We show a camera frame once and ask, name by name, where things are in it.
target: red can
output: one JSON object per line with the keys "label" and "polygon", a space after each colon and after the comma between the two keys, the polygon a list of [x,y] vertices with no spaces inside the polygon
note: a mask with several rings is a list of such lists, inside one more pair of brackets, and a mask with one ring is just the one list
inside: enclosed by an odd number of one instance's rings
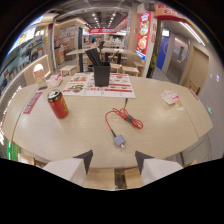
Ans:
{"label": "red can", "polygon": [[68,107],[60,90],[52,90],[47,99],[57,118],[62,119],[68,115]]}

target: paper menu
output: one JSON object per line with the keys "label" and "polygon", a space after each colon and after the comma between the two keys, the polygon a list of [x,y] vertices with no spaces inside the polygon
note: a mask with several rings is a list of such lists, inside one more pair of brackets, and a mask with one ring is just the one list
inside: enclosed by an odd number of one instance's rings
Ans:
{"label": "paper menu", "polygon": [[174,104],[176,103],[177,100],[179,100],[179,96],[176,93],[174,93],[172,90],[164,90],[161,93],[161,97],[169,105]]}
{"label": "paper menu", "polygon": [[127,74],[110,74],[109,86],[97,87],[93,73],[77,73],[63,90],[64,95],[136,98]]}

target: poster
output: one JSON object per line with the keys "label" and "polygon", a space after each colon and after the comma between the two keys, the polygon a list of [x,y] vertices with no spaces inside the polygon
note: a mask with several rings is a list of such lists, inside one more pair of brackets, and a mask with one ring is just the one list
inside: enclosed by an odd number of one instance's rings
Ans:
{"label": "poster", "polygon": [[62,91],[63,95],[71,96],[104,96],[136,98],[127,74],[110,74],[109,86],[97,87],[94,85],[93,73],[77,73]]}
{"label": "poster", "polygon": [[47,86],[43,69],[34,72],[34,76],[39,87]]}
{"label": "poster", "polygon": [[141,14],[138,40],[135,52],[143,60],[145,60],[145,55],[149,41],[150,24],[151,24],[151,12]]}

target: red sign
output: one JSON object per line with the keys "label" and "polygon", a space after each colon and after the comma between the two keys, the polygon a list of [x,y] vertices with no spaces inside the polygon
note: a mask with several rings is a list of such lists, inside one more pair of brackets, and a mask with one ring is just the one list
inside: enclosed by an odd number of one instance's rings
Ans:
{"label": "red sign", "polygon": [[128,16],[125,16],[115,27],[116,31],[120,31],[121,29],[123,29],[124,27],[127,26],[128,23]]}
{"label": "red sign", "polygon": [[180,21],[188,23],[186,18],[182,16],[179,12],[171,9],[165,4],[155,4],[156,11],[154,12],[154,18],[159,20],[171,20],[171,21]]}
{"label": "red sign", "polygon": [[138,40],[135,52],[140,58],[145,60],[146,50],[148,46],[151,24],[151,12],[146,12],[140,16]]}
{"label": "red sign", "polygon": [[92,34],[92,33],[115,33],[115,29],[104,29],[104,28],[89,29],[89,34]]}
{"label": "red sign", "polygon": [[4,73],[4,77],[6,77],[9,74],[9,70],[7,69]]}

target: ceiling light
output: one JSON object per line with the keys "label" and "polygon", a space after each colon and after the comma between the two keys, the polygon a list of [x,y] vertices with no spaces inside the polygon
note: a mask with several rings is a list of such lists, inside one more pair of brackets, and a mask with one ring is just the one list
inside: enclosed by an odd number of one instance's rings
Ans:
{"label": "ceiling light", "polygon": [[184,24],[182,22],[179,22],[182,26],[184,26],[196,39],[199,43],[202,43],[203,46],[205,46],[205,44],[203,43],[203,41],[201,40],[201,38],[194,32],[194,30],[188,25],[188,24]]}

